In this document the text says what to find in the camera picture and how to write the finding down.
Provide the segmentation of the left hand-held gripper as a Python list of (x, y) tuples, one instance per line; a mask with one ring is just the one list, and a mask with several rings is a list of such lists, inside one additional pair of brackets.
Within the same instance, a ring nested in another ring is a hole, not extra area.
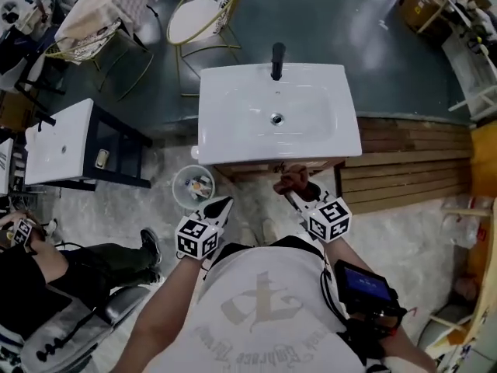
[(233, 204), (233, 197), (214, 197), (202, 202), (197, 213), (183, 216), (175, 230), (176, 251), (195, 260), (214, 253)]

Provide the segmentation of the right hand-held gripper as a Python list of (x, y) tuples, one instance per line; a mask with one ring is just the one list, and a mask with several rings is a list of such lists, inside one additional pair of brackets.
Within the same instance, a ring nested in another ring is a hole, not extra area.
[(301, 225), (313, 239), (328, 243), (349, 231), (352, 213), (346, 202), (329, 190), (320, 190), (314, 202), (305, 201), (293, 190), (284, 196), (300, 214)]

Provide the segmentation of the white and orange carton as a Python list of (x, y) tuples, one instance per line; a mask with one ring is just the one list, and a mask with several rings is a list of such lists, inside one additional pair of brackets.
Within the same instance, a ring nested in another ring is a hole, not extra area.
[(206, 200), (212, 194), (211, 181), (205, 176), (198, 176), (185, 182), (189, 195), (194, 200)]

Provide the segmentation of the person's left white sneaker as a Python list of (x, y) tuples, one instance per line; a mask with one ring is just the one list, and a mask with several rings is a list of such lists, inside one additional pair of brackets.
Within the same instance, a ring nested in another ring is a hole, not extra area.
[(255, 233), (248, 226), (242, 226), (240, 229), (240, 244), (248, 247), (256, 247), (258, 245)]

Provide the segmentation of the person's white sneaker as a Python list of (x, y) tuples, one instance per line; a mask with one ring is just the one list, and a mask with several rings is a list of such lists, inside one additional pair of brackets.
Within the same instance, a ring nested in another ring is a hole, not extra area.
[(255, 233), (248, 226), (242, 226), (240, 229), (240, 244), (248, 247), (256, 247), (258, 245)]
[(262, 237), (264, 245), (271, 245), (279, 239), (276, 224), (271, 219), (266, 219), (262, 223)]

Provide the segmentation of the person's black shorts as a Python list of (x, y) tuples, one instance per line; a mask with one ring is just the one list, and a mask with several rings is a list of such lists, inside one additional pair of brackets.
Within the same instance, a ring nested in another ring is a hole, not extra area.
[(241, 243), (225, 242), (221, 251), (214, 254), (214, 259), (207, 270), (208, 274), (232, 272), (235, 269), (243, 273), (263, 270), (283, 271), (303, 267), (323, 267), (325, 258), (316, 246), (295, 235), (287, 235), (268, 246), (246, 246)]

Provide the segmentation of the white ceramic sink top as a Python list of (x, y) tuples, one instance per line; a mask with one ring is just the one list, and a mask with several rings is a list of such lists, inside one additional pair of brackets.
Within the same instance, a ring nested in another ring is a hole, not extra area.
[[(362, 154), (356, 110), (338, 64), (207, 68), (200, 76), (198, 161), (202, 165)], [(273, 113), (284, 115), (274, 126)]]

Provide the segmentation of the person's white t-shirt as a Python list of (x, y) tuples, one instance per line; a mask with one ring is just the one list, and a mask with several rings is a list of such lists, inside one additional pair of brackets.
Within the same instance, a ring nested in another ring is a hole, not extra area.
[(339, 337), (315, 254), (258, 247), (208, 273), (176, 340), (144, 373), (366, 373)]

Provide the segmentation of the slim black faucet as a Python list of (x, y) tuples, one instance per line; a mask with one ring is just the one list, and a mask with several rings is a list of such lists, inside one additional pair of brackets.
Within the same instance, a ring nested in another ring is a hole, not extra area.
[(271, 59), (272, 70), (271, 78), (273, 81), (279, 81), (282, 77), (283, 62), (286, 53), (286, 46), (281, 42), (273, 45), (273, 55)]

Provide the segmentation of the clear plastic wrap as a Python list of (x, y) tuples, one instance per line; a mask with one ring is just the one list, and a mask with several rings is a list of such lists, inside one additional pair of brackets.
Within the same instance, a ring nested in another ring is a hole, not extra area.
[(484, 242), (490, 231), (493, 197), (461, 194), (447, 198), (442, 204), (443, 221), (440, 236), (465, 249)]

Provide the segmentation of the small white sink top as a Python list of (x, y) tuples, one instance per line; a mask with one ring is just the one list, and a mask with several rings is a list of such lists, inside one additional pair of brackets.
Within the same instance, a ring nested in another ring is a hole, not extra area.
[(53, 114), (55, 124), (43, 121), (26, 129), (25, 184), (82, 177), (93, 106), (92, 99), (85, 99)]

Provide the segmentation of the gold chair white round seat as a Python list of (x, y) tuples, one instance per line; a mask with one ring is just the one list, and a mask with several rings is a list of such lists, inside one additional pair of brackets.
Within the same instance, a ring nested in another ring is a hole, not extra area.
[[(235, 44), (228, 43), (224, 32), (229, 32), (234, 40), (237, 39), (230, 26), (230, 21), (238, 1), (180, 0), (171, 14), (166, 30), (166, 40), (169, 45), (174, 47), (175, 51), (176, 78), (178, 82), (182, 80), (181, 64), (185, 64), (197, 78), (200, 77), (200, 74), (186, 60), (190, 55), (207, 50), (226, 49), (233, 58), (237, 57), (235, 52), (240, 50), (242, 46), (239, 42), (235, 42)], [(211, 37), (219, 38), (222, 43), (201, 47), (186, 53), (182, 51), (182, 48), (188, 44), (203, 42)]]

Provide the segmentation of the blocky black faucet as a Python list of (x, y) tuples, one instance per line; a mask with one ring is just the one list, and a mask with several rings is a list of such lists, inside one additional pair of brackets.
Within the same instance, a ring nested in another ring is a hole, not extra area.
[(56, 124), (56, 120), (54, 118), (50, 117), (49, 115), (45, 114), (42, 111), (36, 111), (35, 117), (39, 120), (37, 127), (38, 132), (42, 131), (42, 123), (46, 123), (52, 127), (54, 127)]

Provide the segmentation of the cardboard box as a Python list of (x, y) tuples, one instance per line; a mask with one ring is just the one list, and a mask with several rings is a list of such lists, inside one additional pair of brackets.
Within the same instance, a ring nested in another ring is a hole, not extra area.
[(440, 10), (435, 0), (397, 0), (396, 7), (405, 24), (415, 32)]

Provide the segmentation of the white frame rack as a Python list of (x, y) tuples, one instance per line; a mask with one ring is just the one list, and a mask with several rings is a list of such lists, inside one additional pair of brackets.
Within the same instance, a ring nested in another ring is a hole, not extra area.
[(497, 0), (428, 0), (433, 14), (417, 30), (432, 36), (450, 30), (442, 42), (464, 94), (449, 108), (466, 108), (473, 122), (497, 114)]

